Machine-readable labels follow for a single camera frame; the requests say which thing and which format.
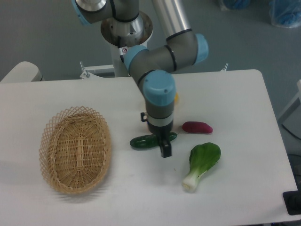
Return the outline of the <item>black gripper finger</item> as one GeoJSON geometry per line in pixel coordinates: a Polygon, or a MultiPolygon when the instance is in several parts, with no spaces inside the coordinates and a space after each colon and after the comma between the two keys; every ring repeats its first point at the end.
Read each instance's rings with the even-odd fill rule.
{"type": "Polygon", "coordinates": [[[159,136],[158,145],[160,147],[162,158],[167,158],[172,156],[172,147],[168,137],[159,136]]]}

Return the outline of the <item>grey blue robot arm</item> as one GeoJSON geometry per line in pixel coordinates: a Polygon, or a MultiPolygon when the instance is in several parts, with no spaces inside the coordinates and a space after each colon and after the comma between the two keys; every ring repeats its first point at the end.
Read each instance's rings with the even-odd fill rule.
{"type": "Polygon", "coordinates": [[[168,138],[173,126],[175,81],[172,72],[195,65],[208,56],[203,35],[192,31],[180,0],[155,0],[153,6],[166,37],[166,45],[148,50],[146,31],[136,0],[74,0],[72,6],[82,24],[101,22],[103,37],[115,45],[118,59],[136,82],[145,99],[141,120],[157,138],[162,157],[170,157],[168,138]]]}

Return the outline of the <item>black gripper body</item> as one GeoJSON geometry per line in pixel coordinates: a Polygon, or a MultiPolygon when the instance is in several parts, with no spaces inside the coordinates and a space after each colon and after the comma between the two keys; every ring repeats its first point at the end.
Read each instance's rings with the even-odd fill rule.
{"type": "Polygon", "coordinates": [[[173,127],[174,114],[158,119],[150,116],[146,112],[141,113],[141,121],[147,122],[149,131],[157,136],[159,141],[168,140],[168,136],[173,127]]]}

